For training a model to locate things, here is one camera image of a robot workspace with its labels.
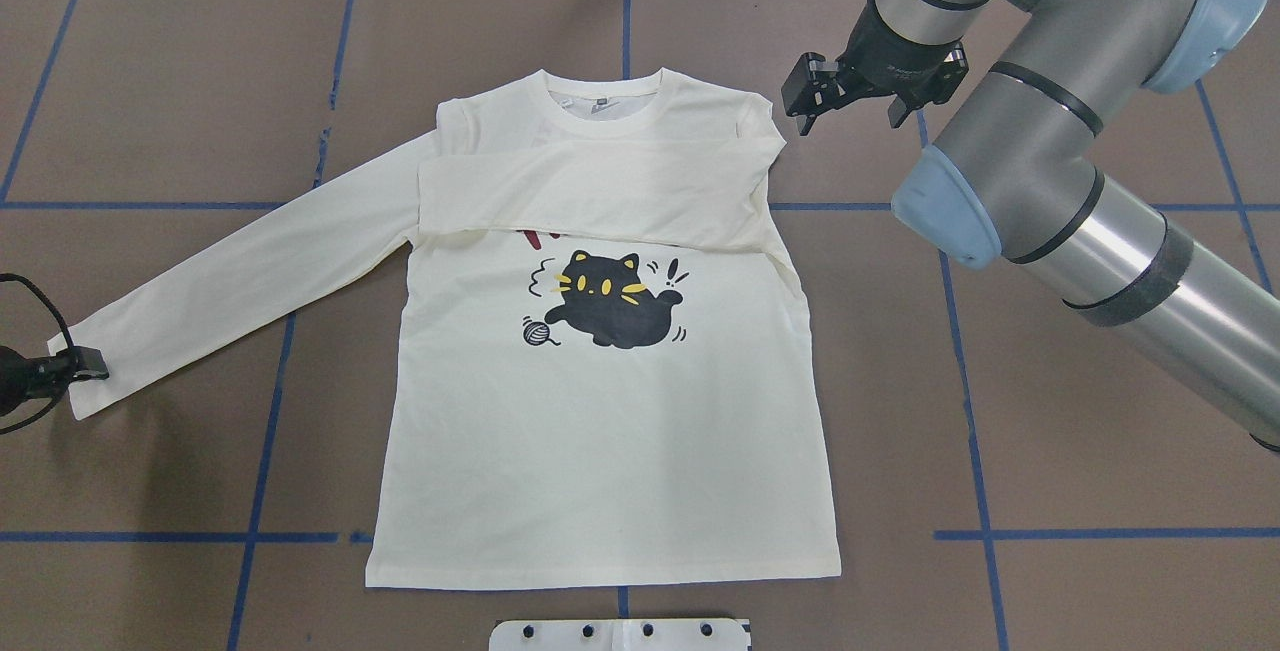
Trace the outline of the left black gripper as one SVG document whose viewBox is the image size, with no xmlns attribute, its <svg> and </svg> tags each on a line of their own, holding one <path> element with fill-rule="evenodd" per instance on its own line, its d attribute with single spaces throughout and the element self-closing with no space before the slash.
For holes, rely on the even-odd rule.
<svg viewBox="0 0 1280 651">
<path fill-rule="evenodd" d="M 1 347 L 1 414 L 13 413 L 24 402 L 56 402 L 70 382 L 109 377 L 102 352 L 93 347 L 69 347 L 49 358 L 24 358 L 18 350 Z"/>
</svg>

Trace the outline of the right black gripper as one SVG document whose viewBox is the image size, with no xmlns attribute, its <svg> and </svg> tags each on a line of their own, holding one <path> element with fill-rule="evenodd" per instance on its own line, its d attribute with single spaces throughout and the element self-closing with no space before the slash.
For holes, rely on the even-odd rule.
<svg viewBox="0 0 1280 651">
<path fill-rule="evenodd" d="M 969 64 L 959 41 L 914 42 L 892 31 L 876 6 L 865 6 L 840 58 L 803 52 L 782 84 L 783 113 L 809 136 L 819 115 L 861 98 L 888 98 L 890 127 L 899 128 L 927 104 L 943 105 L 965 81 Z"/>
</svg>

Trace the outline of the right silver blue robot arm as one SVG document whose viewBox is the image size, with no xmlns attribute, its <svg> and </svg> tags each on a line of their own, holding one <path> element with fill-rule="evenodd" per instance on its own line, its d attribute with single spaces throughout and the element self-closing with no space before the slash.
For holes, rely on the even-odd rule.
<svg viewBox="0 0 1280 651">
<path fill-rule="evenodd" d="M 964 42 L 1000 3 L 1027 22 L 891 197 L 955 262 L 1018 265 L 1277 451 L 1277 301 L 1115 180 L 1097 145 L 1138 93 L 1198 83 L 1268 0 L 865 0 L 837 58 L 806 52 L 781 90 L 809 133 L 890 98 L 891 127 L 946 104 Z"/>
</svg>

